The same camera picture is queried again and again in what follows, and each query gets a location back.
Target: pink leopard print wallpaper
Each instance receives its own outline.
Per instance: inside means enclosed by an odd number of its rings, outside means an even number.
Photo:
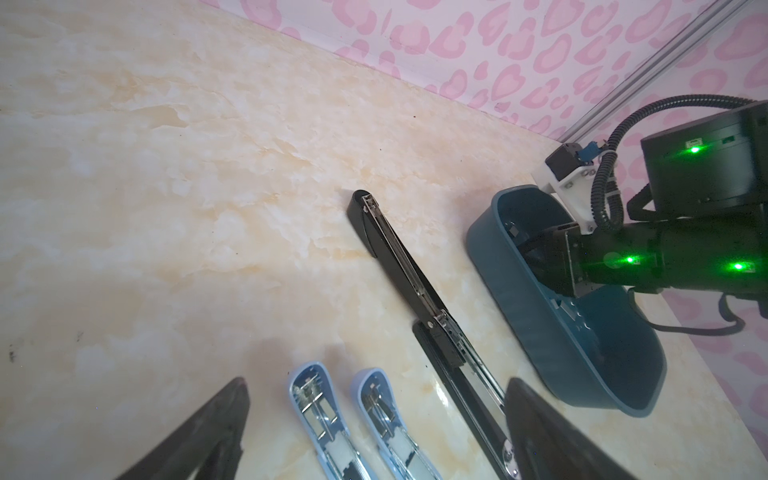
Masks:
[[[711,0],[203,0],[557,138]]]
[[[607,138],[624,117],[645,104],[686,93],[768,99],[768,2],[758,0],[745,7],[582,142]],[[641,138],[715,112],[711,108],[676,108],[651,115],[633,127],[618,148],[615,169],[624,202],[648,182]],[[683,325],[723,325],[717,312],[719,293],[667,290],[663,295]],[[754,302],[731,299],[730,305],[746,321],[743,332],[691,339],[768,458],[768,320],[760,317]]]

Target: dark blue container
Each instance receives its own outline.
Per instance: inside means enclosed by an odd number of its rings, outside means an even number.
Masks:
[[[503,190],[467,232],[467,250],[541,380],[573,406],[645,417],[667,374],[659,339],[632,310],[622,286],[582,298],[558,295],[536,280],[518,243],[571,222],[551,195],[525,185]]]

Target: black cable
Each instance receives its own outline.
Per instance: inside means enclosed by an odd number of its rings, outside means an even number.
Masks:
[[[742,331],[746,325],[740,316],[730,310],[725,293],[723,293],[723,295],[720,297],[720,300],[717,302],[717,309],[720,311],[720,316],[723,317],[723,320],[732,322],[733,325],[724,326],[723,328],[719,329],[698,329],[689,326],[658,325],[657,323],[651,322],[645,316],[643,310],[640,310],[640,307],[637,306],[637,302],[634,299],[634,288],[630,288],[627,291],[627,296],[629,297],[629,306],[632,308],[632,310],[634,310],[634,312],[639,315],[647,325],[649,325],[652,329],[658,330],[659,332],[687,333],[688,335],[699,336],[726,336],[733,335],[734,333]]]
[[[619,142],[625,134],[638,121],[657,113],[676,107],[713,107],[713,108],[738,108],[750,104],[753,101],[748,98],[729,97],[726,95],[712,94],[691,94],[678,95],[676,97],[662,98],[648,104],[632,115],[625,118],[611,133],[608,142],[605,145],[602,155],[602,162],[598,167],[598,172],[594,175],[592,182],[591,206],[592,216],[598,228],[607,232],[617,232],[624,225],[624,204],[621,202],[621,195],[614,178],[614,165],[618,159],[616,149]],[[608,209],[611,215],[605,211],[605,203],[608,203]]]

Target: pink heart pattern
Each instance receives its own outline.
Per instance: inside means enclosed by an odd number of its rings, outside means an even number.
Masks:
[[[549,107],[549,126],[541,133],[556,138],[711,0],[201,1],[498,118],[517,114],[528,129],[541,130],[546,122],[535,110]],[[747,22],[748,35],[732,39],[722,55],[745,55],[745,42],[754,44],[747,53],[757,49],[759,26]],[[756,61],[746,67],[754,69],[748,81],[728,82],[765,82]],[[466,82],[457,71],[465,72]],[[560,80],[555,87],[548,83],[553,78]],[[716,80],[707,76],[694,84],[711,90]]]

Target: beige marble tabletop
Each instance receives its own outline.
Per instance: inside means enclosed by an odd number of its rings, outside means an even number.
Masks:
[[[238,478],[322,478],[286,395],[308,360],[382,479],[344,393],[370,366],[446,480],[494,478],[346,219],[357,188],[502,384],[525,379],[639,478],[768,478],[684,336],[661,335],[648,418],[542,386],[463,237],[554,141],[195,0],[9,0],[0,49],[3,478],[113,478],[234,376]]]

